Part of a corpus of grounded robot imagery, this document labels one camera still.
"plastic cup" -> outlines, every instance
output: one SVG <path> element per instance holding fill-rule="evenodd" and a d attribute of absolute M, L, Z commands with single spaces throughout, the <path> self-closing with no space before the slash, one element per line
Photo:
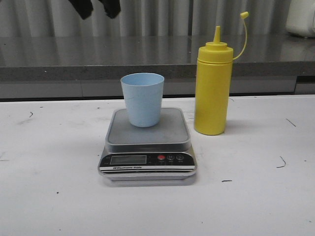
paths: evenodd
<path fill-rule="evenodd" d="M 121 78 L 129 122 L 137 127 L 156 125 L 160 119 L 164 77 L 136 73 Z"/>

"digital kitchen scale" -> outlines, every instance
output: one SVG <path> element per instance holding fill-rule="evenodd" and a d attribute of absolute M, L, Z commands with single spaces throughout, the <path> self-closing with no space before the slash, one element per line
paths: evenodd
<path fill-rule="evenodd" d="M 197 163 L 183 112 L 162 108 L 158 124 L 140 128 L 129 123 L 126 109 L 114 112 L 98 165 L 110 180 L 186 179 Z"/>

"white table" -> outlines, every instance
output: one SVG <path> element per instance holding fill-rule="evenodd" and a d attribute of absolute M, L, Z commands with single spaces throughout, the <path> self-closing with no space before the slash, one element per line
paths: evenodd
<path fill-rule="evenodd" d="M 193 129 L 186 186 L 113 187 L 97 172 L 122 100 L 0 103 L 0 236 L 315 235 L 315 96 L 231 97 L 224 134 Z"/>

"corrugated metal wall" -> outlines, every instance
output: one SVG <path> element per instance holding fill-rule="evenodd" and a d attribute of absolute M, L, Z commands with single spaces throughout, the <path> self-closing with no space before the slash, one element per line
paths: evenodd
<path fill-rule="evenodd" d="M 239 13 L 250 12 L 249 33 L 285 32 L 290 0 L 120 0 L 121 13 L 108 18 L 98 0 L 82 20 L 68 0 L 0 1 L 0 37 L 147 36 L 242 34 Z"/>

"scale display screen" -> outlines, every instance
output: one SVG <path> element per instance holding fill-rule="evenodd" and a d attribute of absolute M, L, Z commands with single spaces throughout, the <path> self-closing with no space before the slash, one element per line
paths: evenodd
<path fill-rule="evenodd" d="M 112 156 L 110 165 L 146 164 L 146 155 Z"/>

